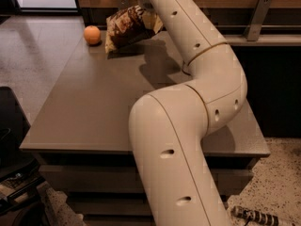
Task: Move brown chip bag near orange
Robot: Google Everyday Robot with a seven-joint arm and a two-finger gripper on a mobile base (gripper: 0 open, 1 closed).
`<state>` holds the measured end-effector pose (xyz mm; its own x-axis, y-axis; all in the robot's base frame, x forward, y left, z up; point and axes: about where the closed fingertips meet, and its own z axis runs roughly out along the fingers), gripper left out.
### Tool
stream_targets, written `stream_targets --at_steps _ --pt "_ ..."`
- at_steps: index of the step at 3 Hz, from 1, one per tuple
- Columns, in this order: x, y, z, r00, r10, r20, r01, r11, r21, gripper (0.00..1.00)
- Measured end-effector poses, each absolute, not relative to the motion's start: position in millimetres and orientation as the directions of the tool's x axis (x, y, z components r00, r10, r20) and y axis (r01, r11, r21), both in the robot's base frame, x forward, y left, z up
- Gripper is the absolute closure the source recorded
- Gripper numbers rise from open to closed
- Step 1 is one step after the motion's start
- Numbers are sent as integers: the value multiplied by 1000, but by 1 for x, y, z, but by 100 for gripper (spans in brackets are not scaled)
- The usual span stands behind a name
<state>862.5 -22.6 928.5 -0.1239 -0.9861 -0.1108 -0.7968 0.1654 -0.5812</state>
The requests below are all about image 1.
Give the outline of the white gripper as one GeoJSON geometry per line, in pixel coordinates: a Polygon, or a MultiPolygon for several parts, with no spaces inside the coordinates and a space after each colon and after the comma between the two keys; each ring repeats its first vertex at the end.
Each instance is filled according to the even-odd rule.
{"type": "Polygon", "coordinates": [[[163,28],[163,23],[157,13],[154,12],[154,8],[150,0],[137,0],[138,5],[146,10],[142,15],[144,26],[147,29],[152,30],[155,34],[160,32],[163,28]]]}

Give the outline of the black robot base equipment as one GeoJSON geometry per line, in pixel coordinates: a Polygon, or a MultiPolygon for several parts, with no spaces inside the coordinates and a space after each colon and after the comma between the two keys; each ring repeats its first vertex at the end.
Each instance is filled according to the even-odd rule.
{"type": "Polygon", "coordinates": [[[30,124],[10,87],[0,88],[0,182],[8,182],[14,191],[0,199],[0,226],[49,226],[37,186],[38,176],[20,189],[16,185],[33,175],[39,163],[20,149],[30,124]]]}

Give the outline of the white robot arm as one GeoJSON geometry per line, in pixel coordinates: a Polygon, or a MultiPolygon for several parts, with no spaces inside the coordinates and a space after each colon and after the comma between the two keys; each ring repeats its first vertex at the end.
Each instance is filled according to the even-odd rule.
{"type": "Polygon", "coordinates": [[[200,142],[246,100],[244,70],[193,0],[138,0],[159,15],[192,78],[141,97],[129,118],[137,169],[156,226],[231,226],[200,142]]]}

